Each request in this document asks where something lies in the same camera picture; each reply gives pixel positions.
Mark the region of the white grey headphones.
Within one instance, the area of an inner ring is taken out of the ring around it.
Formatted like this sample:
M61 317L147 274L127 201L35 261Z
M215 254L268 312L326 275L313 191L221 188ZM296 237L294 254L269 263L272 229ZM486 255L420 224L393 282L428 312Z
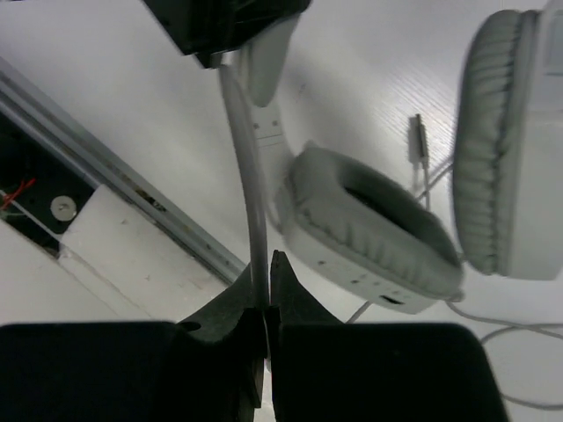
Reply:
M274 95L297 18L218 70L251 241L254 293L269 291L267 228L332 283L416 315L463 295L464 269L515 280L562 270L562 4L502 10L472 39L450 165L456 236L425 201L314 144L294 154Z

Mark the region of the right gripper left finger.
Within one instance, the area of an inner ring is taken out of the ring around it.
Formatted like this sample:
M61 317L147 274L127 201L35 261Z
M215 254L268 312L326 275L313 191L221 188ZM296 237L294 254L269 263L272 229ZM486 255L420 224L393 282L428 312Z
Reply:
M251 269L246 268L216 298L179 322L203 346L218 371L215 379L235 393L238 408L261 407L264 375L264 318L253 304Z

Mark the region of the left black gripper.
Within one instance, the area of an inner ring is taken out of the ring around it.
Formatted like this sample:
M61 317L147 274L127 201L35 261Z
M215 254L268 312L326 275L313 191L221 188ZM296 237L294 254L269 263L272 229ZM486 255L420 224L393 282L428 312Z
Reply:
M268 27L297 17L309 0L146 0L145 6L183 55L194 55L204 69L241 48Z

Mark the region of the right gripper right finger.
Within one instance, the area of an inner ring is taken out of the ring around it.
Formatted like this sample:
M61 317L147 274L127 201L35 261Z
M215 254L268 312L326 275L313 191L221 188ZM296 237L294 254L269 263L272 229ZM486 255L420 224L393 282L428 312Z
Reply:
M299 281L284 251L276 250L270 266L268 343L272 400L277 421L304 420L300 397L312 380L318 348L307 336L318 327L340 325Z

